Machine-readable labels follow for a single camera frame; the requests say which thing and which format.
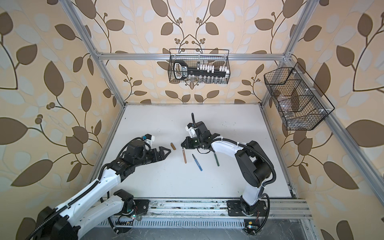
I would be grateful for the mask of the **brown pen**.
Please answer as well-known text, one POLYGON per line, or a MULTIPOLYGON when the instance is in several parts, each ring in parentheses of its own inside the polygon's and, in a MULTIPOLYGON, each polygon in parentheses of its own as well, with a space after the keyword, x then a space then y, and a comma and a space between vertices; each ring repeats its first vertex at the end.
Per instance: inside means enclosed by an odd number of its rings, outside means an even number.
POLYGON ((187 158, 186 158, 186 153, 184 148, 182 148, 182 152, 183 152, 184 162, 185 164, 187 164, 187 158))

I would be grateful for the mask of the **blue pen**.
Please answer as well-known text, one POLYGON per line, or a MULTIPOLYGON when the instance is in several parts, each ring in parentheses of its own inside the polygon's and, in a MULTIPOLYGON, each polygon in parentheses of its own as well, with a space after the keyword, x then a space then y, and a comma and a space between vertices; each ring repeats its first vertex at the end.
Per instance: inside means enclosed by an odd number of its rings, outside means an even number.
POLYGON ((201 167, 201 165, 200 165, 199 161, 197 160, 197 158, 195 157, 195 155, 193 155, 193 154, 192 154, 192 156, 193 156, 193 159, 194 159, 195 163, 197 164, 197 166, 198 166, 199 170, 202 172, 202 171, 203 171, 203 169, 202 169, 202 167, 201 167))

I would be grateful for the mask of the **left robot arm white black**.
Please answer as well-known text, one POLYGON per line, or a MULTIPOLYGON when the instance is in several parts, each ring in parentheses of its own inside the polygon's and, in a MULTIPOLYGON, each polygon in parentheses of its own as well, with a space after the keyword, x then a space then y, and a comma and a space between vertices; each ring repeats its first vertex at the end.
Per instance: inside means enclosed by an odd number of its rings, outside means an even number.
POLYGON ((38 214, 36 228, 28 240, 79 240, 103 220, 137 210, 133 196, 118 190, 95 206, 114 187, 122 183, 137 167, 165 160, 171 153, 164 147, 152 148, 150 135, 134 138, 118 153, 115 160, 104 164, 99 175, 76 195, 55 208, 46 207, 38 214))

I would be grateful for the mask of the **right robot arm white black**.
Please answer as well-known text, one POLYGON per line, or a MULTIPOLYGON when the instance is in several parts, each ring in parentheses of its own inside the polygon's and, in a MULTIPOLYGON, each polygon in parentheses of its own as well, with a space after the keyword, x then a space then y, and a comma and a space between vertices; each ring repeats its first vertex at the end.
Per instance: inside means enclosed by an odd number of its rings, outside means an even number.
POLYGON ((259 202, 266 196, 266 186, 277 179, 275 167, 259 143, 239 143, 220 134, 212 134, 203 122, 189 123, 186 131, 189 136, 181 143, 181 147, 219 152, 236 159, 242 176, 248 183, 240 198, 241 210, 249 216, 254 214, 259 202))

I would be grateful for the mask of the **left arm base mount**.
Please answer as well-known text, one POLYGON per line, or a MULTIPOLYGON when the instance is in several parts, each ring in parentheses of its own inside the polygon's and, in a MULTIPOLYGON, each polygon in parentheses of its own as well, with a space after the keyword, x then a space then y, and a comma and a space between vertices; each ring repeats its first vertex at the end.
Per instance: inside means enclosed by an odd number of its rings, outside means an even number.
POLYGON ((122 210, 115 216, 108 218, 108 223, 115 234, 127 233, 135 222, 142 219, 149 209, 149 200, 129 200, 124 203, 122 210))

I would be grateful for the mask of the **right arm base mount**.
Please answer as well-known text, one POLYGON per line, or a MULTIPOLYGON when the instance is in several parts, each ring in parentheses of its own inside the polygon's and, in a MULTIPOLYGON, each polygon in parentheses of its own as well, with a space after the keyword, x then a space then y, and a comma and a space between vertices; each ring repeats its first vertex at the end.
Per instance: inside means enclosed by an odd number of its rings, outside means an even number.
POLYGON ((243 231, 249 236, 256 236, 265 226, 270 214, 270 199, 260 200, 250 206, 243 199, 227 201, 227 210, 230 217, 251 217, 245 221, 243 231))

